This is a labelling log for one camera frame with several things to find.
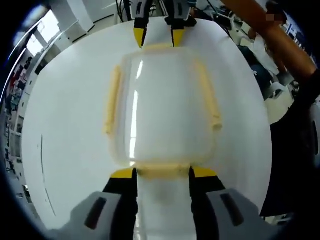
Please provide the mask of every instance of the window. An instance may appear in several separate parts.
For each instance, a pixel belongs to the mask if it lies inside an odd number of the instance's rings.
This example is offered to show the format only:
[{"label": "window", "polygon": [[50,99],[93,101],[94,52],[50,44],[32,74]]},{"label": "window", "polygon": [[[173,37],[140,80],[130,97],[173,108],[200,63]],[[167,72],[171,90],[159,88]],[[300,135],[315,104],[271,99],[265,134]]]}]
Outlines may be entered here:
[{"label": "window", "polygon": [[57,33],[60,32],[58,27],[58,20],[54,13],[50,10],[43,17],[42,21],[38,25],[38,31],[44,38],[44,40],[48,43]]},{"label": "window", "polygon": [[37,53],[39,53],[42,50],[43,46],[41,45],[41,43],[38,41],[38,39],[33,34],[30,37],[30,40],[28,41],[26,48],[30,51],[30,53],[33,56],[35,56],[35,55],[37,55]]}]

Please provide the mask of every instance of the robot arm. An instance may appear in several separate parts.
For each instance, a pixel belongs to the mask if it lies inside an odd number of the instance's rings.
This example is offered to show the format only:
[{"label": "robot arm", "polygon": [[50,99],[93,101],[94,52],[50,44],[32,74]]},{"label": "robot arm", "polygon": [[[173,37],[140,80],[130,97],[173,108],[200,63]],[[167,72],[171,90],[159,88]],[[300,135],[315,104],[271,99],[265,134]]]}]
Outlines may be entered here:
[{"label": "robot arm", "polygon": [[[185,32],[184,21],[188,19],[190,13],[190,6],[187,0],[168,0],[172,1],[173,11],[167,11],[169,17],[172,18],[171,36],[174,47],[179,46]],[[147,35],[147,28],[149,23],[149,12],[153,0],[133,0],[132,2],[132,16],[134,20],[133,33],[138,43],[139,48],[142,48]]]},{"label": "robot arm", "polygon": [[[243,195],[233,189],[223,189],[221,183],[213,182],[210,186],[215,185],[215,189],[206,192],[203,186],[204,177],[196,175],[196,171],[191,167],[190,207],[197,239],[270,240],[277,234],[279,228],[264,222],[259,216],[258,208]],[[131,170],[131,176],[132,178],[123,178],[122,182],[119,182],[121,178],[111,178],[103,192],[92,193],[76,206],[71,212],[70,221],[56,232],[55,239],[135,239],[139,197],[139,174],[135,168]],[[112,183],[112,180],[118,181],[117,184]]]}]

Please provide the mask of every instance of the person's arm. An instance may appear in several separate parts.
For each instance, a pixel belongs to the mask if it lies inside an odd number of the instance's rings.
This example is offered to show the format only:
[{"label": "person's arm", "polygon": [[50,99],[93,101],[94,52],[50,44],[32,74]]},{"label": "person's arm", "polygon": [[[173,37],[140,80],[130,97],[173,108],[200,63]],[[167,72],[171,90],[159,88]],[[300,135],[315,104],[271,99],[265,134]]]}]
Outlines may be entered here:
[{"label": "person's arm", "polygon": [[255,0],[221,0],[227,8],[260,34],[268,48],[278,56],[299,82],[316,71],[311,58],[279,26],[267,21],[266,12]]}]

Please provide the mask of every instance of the container lid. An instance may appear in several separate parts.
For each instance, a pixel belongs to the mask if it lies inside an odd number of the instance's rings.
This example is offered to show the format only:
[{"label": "container lid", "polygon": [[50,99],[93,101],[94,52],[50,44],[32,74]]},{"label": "container lid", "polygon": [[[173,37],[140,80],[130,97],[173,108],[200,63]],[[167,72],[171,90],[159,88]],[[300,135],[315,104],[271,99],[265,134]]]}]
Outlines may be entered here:
[{"label": "container lid", "polygon": [[108,102],[114,160],[175,166],[212,158],[220,112],[205,66],[187,48],[153,47],[123,58]]}]

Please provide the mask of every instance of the white tabletop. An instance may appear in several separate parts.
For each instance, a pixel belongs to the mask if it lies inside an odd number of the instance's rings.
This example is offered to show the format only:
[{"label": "white tabletop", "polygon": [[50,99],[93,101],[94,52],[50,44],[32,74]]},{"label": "white tabletop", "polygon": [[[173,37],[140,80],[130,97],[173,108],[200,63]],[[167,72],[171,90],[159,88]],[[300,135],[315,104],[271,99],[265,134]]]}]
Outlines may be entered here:
[{"label": "white tabletop", "polygon": [[[214,22],[197,22],[187,29],[182,46],[206,64],[223,119],[219,150],[206,166],[261,210],[272,164],[262,94],[227,34]],[[144,45],[170,42],[164,19],[151,18]],[[115,65],[139,50],[133,22],[126,22],[82,39],[40,73],[27,105],[22,157],[31,199],[48,229],[66,224],[71,210],[90,193],[102,191],[120,168],[102,131],[106,99]]]}]

